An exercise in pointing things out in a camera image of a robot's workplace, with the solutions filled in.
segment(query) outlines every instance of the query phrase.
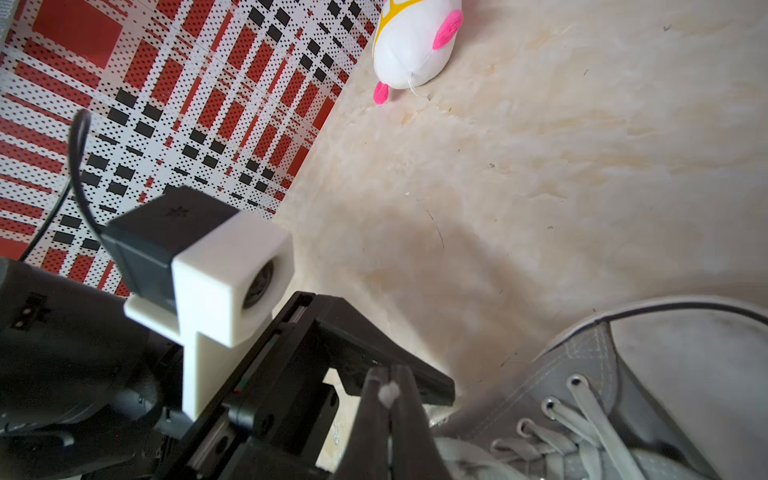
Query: pink ear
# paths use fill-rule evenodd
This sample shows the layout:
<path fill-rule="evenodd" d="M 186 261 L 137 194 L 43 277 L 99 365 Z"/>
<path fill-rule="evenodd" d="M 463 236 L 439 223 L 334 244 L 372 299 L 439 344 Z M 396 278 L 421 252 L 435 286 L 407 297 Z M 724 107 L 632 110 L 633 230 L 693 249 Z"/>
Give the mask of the pink ear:
<path fill-rule="evenodd" d="M 379 82 L 373 90 L 373 101 L 376 102 L 377 105 L 381 105 L 387 98 L 389 98 L 389 86 Z"/>
<path fill-rule="evenodd" d="M 461 10 L 454 10 L 445 17 L 444 22 L 435 35 L 435 41 L 432 43 L 432 50 L 438 50 L 445 47 L 449 41 L 456 35 L 456 32 L 462 27 L 464 14 Z"/>

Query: camera lens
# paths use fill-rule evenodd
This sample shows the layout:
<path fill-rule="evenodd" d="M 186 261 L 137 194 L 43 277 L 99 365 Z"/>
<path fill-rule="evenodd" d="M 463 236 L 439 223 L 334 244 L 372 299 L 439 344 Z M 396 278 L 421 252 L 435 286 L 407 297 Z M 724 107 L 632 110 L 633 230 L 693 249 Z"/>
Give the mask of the camera lens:
<path fill-rule="evenodd" d="M 270 282 L 272 282 L 272 275 L 274 272 L 275 265 L 272 263 L 272 260 L 267 262 L 267 264 L 259 270 L 259 273 L 256 275 L 256 278 L 253 279 L 253 282 L 250 284 L 250 287 L 248 287 L 248 291 L 245 294 L 245 300 L 243 300 L 244 309 L 256 305 L 256 302 L 264 296 L 266 289 L 270 286 Z"/>

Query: sneaker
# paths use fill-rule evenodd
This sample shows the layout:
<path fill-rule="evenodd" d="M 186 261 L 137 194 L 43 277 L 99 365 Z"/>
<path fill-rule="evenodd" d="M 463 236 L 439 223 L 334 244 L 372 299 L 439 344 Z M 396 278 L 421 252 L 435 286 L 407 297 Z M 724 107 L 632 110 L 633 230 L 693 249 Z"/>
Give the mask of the sneaker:
<path fill-rule="evenodd" d="M 765 478 L 768 313 L 712 296 L 594 315 L 433 427 L 455 478 Z"/>

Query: beige marble surface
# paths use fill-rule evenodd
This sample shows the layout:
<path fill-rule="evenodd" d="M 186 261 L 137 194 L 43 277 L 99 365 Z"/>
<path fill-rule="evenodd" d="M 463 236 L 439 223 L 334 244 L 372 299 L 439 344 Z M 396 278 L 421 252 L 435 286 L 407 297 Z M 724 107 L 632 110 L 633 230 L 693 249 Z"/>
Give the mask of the beige marble surface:
<path fill-rule="evenodd" d="M 595 310 L 768 305 L 768 3 L 464 10 L 429 101 L 375 106 L 370 46 L 358 62 L 276 216 L 290 291 L 346 297 L 464 397 Z"/>

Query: plush toy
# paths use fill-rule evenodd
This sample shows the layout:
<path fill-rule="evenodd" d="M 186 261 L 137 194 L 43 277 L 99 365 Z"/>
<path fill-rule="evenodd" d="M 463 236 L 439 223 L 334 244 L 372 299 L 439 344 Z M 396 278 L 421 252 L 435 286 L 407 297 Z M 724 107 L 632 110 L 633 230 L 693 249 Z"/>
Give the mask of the plush toy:
<path fill-rule="evenodd" d="M 461 8 L 462 0 L 386 0 L 373 39 L 377 104 L 386 101 L 390 88 L 416 94 L 414 87 L 440 73 L 464 21 Z"/>

